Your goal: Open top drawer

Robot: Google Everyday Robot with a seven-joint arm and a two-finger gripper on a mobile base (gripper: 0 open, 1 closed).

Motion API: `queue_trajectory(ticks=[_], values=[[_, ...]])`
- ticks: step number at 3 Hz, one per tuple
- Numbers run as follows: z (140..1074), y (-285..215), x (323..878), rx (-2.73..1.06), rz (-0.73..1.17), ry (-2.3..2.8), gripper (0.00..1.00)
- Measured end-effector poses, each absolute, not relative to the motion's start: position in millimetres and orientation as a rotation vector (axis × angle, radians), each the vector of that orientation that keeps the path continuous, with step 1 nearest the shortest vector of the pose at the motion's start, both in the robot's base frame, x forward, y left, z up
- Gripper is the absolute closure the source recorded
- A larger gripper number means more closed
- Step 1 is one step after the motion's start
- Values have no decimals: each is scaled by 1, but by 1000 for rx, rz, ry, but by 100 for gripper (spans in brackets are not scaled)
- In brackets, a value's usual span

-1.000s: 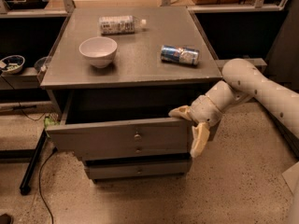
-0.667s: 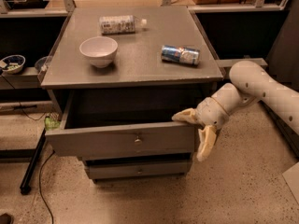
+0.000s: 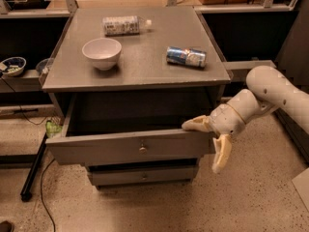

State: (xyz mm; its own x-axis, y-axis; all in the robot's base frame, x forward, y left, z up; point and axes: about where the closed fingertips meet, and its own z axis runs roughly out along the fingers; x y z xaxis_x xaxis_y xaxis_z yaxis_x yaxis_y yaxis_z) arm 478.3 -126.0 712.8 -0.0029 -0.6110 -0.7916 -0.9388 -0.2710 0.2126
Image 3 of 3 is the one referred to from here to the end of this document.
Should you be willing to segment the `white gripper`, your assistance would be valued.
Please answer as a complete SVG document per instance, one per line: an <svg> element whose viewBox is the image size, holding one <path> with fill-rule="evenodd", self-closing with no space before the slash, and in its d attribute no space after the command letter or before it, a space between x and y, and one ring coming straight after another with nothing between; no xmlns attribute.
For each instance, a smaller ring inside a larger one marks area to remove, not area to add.
<svg viewBox="0 0 309 232"><path fill-rule="evenodd" d="M210 132L212 129L217 135L220 135L212 140L215 156L211 169L218 174L225 167L231 154L231 136L241 133L245 128L245 123L232 106L223 103L214 109L209 117L201 115L187 120L182 124L182 128L185 131L202 132Z"/></svg>

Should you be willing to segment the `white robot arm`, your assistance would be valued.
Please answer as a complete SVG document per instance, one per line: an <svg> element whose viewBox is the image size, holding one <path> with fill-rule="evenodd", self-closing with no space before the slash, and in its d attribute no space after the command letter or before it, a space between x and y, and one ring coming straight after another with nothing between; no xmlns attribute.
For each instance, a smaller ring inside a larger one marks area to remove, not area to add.
<svg viewBox="0 0 309 232"><path fill-rule="evenodd" d="M246 76L242 89L210 115L201 115L182 124L185 131L213 131L215 157L212 171L219 173L232 150L232 139L253 119L283 109L309 133L309 95L296 88L281 72L270 66L258 66Z"/></svg>

